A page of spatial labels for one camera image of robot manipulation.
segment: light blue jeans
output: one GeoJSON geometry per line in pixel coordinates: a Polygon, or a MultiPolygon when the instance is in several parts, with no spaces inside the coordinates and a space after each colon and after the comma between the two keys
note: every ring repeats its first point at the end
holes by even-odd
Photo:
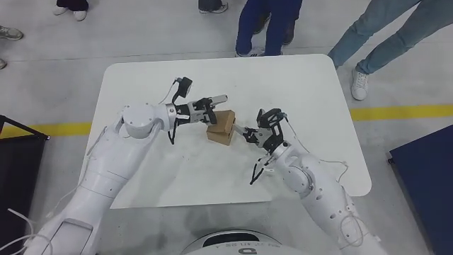
{"type": "Polygon", "coordinates": [[[372,35],[416,4],[417,9],[403,27],[359,62],[357,71],[371,74],[410,50],[422,39],[453,23],[453,0],[371,0],[367,10],[328,53],[335,68],[343,65],[372,35]]]}

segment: sneaker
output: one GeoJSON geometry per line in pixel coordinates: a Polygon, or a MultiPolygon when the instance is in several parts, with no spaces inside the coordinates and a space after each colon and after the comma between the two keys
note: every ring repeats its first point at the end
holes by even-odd
{"type": "Polygon", "coordinates": [[[294,27],[296,26],[296,22],[291,22],[289,24],[288,29],[286,30],[285,40],[283,40],[283,45],[289,45],[292,40],[294,39],[294,27]]]}
{"type": "Polygon", "coordinates": [[[3,59],[0,58],[0,69],[5,68],[6,65],[8,65],[8,63],[6,63],[6,61],[4,61],[3,59]]]}
{"type": "Polygon", "coordinates": [[[261,15],[260,21],[259,21],[258,25],[256,26],[255,30],[253,31],[253,34],[256,35],[256,34],[261,33],[261,31],[264,29],[264,26],[266,26],[266,23],[269,21],[269,19],[270,19],[270,13],[261,15]]]}
{"type": "Polygon", "coordinates": [[[77,21],[83,21],[86,18],[86,11],[74,11],[74,17],[77,21]]]}
{"type": "Polygon", "coordinates": [[[351,94],[358,101],[362,101],[367,97],[368,76],[357,72],[355,69],[352,70],[351,94]]]}
{"type": "Polygon", "coordinates": [[[64,12],[68,11],[67,7],[60,7],[58,5],[55,5],[54,8],[52,9],[52,13],[55,16],[62,15],[64,12]]]}
{"type": "Polygon", "coordinates": [[[261,47],[254,47],[251,49],[251,51],[245,55],[242,55],[238,52],[236,52],[235,57],[258,57],[258,56],[263,56],[264,55],[264,49],[261,47]]]}
{"type": "Polygon", "coordinates": [[[6,38],[7,40],[20,40],[22,37],[23,33],[18,29],[7,28],[0,25],[0,38],[6,38]]]}
{"type": "Polygon", "coordinates": [[[199,11],[201,14],[208,14],[208,13],[220,14],[220,13],[224,13],[227,9],[228,9],[228,2],[225,3],[225,4],[222,4],[222,5],[220,6],[220,8],[217,9],[217,10],[207,11],[207,10],[198,9],[198,11],[199,11]]]}

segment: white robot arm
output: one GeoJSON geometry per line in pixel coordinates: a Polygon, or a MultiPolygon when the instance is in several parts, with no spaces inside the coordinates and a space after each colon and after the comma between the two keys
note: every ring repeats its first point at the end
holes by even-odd
{"type": "Polygon", "coordinates": [[[212,109],[227,101],[227,96],[202,98],[176,106],[175,99],[185,97],[192,83],[187,78],[179,82],[173,103],[126,106],[117,120],[102,131],[87,154],[88,165],[74,196],[63,211],[43,226],[38,233],[40,236],[27,244],[25,255],[94,255],[105,211],[134,176],[158,133],[167,131],[173,143],[178,125],[217,123],[212,109]],[[129,136],[123,137],[120,133],[123,126],[129,136]]]}
{"type": "MultiPolygon", "coordinates": [[[[288,187],[299,194],[302,205],[314,222],[338,245],[342,254],[387,255],[376,237],[361,221],[345,189],[321,165],[321,161],[304,148],[283,137],[280,121],[287,119],[280,109],[260,110],[258,129],[234,126],[249,143],[265,149],[273,167],[288,187]]],[[[251,184],[261,175],[253,172],[251,184]]]]}

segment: gray floor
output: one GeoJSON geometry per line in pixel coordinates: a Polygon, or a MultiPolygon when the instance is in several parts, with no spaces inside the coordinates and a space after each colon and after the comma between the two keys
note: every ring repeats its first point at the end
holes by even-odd
{"type": "MultiPolygon", "coordinates": [[[[222,15],[201,15],[197,0],[89,0],[83,22],[69,13],[53,16],[55,0],[0,0],[0,24],[25,38],[1,41],[0,111],[22,123],[88,122],[105,68],[116,62],[186,60],[234,56],[237,21],[245,0],[227,0],[222,15]]],[[[327,53],[369,0],[304,0],[294,42],[285,54],[327,53]]],[[[377,43],[393,34],[408,13],[376,34],[338,71],[351,108],[453,102],[453,28],[425,39],[371,78],[369,98],[353,101],[350,70],[377,43]]],[[[263,45],[264,33],[254,38],[263,45]]],[[[429,251],[403,198],[386,153],[450,125],[453,118],[357,122],[355,128],[373,181],[356,198],[362,217],[390,254],[429,251]]],[[[87,136],[48,142],[31,218],[40,221],[76,185],[87,136]]],[[[177,254],[195,238],[228,227],[267,232],[282,243],[337,254],[298,203],[112,210],[106,215],[102,254],[177,254]]]]}

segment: yellow stripe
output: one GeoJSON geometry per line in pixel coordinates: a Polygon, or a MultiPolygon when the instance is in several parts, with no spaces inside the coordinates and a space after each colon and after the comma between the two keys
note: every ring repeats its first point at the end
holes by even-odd
{"type": "MultiPolygon", "coordinates": [[[[351,108],[350,114],[354,121],[443,118],[453,116],[453,104],[351,108]]],[[[30,127],[49,136],[75,136],[90,134],[91,123],[42,124],[31,125],[30,127]]],[[[19,128],[5,126],[1,132],[0,139],[24,135],[27,135],[27,133],[19,128]]]]}
{"type": "Polygon", "coordinates": [[[352,120],[443,118],[453,116],[453,104],[424,106],[391,106],[388,108],[351,108],[352,120]]]}
{"type": "MultiPolygon", "coordinates": [[[[91,123],[41,124],[30,127],[49,136],[75,136],[90,134],[91,123]]],[[[0,139],[28,134],[30,133],[14,126],[5,126],[1,131],[0,139]]]]}

